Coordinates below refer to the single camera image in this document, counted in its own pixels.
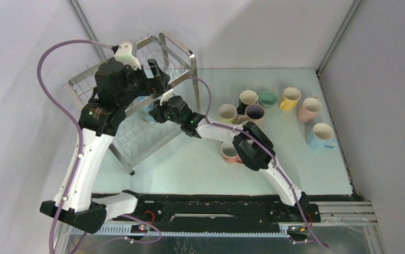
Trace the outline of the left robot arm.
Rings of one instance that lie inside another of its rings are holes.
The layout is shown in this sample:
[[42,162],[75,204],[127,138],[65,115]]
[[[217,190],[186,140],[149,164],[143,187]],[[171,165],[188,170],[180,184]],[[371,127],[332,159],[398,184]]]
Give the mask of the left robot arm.
[[137,195],[123,191],[117,195],[91,199],[91,192],[104,154],[126,118],[126,109],[139,96],[162,95],[170,76],[155,59],[148,59],[152,77],[143,67],[110,60],[101,64],[95,73],[96,87],[82,108],[78,121],[78,141],[65,181],[53,200],[41,203],[40,212],[78,228],[96,233],[106,220],[126,214],[132,220],[145,215],[145,205]]

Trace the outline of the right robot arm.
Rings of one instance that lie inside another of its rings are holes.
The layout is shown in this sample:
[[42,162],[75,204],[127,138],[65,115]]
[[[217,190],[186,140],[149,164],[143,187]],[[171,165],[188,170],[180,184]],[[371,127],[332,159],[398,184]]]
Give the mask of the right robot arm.
[[254,123],[227,124],[210,119],[190,109],[181,96],[155,101],[149,115],[158,123],[171,121],[178,124],[189,137],[213,139],[233,145],[242,163],[262,173],[271,183],[286,206],[286,215],[300,221],[307,214],[309,198],[282,169],[272,141]]

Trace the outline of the mint green mug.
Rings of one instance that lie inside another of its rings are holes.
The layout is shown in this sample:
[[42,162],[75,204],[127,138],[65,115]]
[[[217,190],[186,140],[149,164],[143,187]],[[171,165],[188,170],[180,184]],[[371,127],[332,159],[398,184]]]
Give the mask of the mint green mug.
[[265,109],[271,109],[277,103],[277,97],[274,93],[262,91],[258,93],[258,103]]

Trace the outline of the orange-red cup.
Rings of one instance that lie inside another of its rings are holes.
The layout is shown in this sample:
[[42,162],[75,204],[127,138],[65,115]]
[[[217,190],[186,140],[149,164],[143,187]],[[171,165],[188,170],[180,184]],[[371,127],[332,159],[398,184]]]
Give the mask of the orange-red cup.
[[221,145],[223,160],[228,164],[243,164],[232,143],[223,142]]

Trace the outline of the pink faceted mug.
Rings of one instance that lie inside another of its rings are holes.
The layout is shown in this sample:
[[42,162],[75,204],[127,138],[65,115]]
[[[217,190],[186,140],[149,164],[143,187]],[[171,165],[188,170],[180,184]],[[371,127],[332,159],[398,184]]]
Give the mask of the pink faceted mug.
[[322,103],[317,97],[306,98],[299,108],[297,118],[299,122],[307,124],[314,120],[322,109]]

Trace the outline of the yellow-green mug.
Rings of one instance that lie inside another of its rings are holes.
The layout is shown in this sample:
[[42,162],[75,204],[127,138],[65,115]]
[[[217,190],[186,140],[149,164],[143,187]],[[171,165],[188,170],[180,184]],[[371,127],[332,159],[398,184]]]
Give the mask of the yellow-green mug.
[[228,124],[238,122],[237,108],[232,104],[223,104],[218,108],[219,120]]

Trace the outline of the black mug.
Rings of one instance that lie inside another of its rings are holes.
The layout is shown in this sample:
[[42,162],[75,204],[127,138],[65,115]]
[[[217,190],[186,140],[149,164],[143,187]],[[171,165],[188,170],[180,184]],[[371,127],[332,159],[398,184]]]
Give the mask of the black mug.
[[239,105],[237,107],[237,113],[243,115],[246,108],[249,105],[256,104],[258,101],[258,95],[252,90],[244,90],[239,95]]

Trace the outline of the light blue mug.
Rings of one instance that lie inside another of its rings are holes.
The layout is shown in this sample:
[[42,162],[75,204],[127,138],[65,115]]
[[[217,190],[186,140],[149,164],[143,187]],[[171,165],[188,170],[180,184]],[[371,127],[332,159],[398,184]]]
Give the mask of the light blue mug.
[[317,123],[307,136],[307,145],[312,149],[333,149],[337,146],[334,130],[326,123]]

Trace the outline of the blue-rimmed cup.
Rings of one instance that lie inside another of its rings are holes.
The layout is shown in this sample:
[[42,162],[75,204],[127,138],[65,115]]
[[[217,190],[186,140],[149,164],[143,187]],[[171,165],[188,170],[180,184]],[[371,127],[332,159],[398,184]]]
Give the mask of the blue-rimmed cup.
[[154,109],[154,106],[148,106],[138,111],[139,117],[144,122],[155,122],[154,118],[149,114]]

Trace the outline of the large pink mug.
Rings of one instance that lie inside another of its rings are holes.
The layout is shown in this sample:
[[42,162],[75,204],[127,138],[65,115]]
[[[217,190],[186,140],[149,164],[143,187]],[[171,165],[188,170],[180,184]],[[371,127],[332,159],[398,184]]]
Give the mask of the large pink mug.
[[247,121],[262,125],[265,117],[265,109],[259,104],[251,104],[246,107],[244,116]]

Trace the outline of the yellow mug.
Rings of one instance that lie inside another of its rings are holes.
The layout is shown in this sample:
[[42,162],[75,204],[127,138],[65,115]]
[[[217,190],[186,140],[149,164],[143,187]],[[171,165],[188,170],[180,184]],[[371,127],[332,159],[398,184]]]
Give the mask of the yellow mug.
[[289,112],[292,111],[301,98],[301,92],[297,88],[288,87],[283,91],[280,109]]

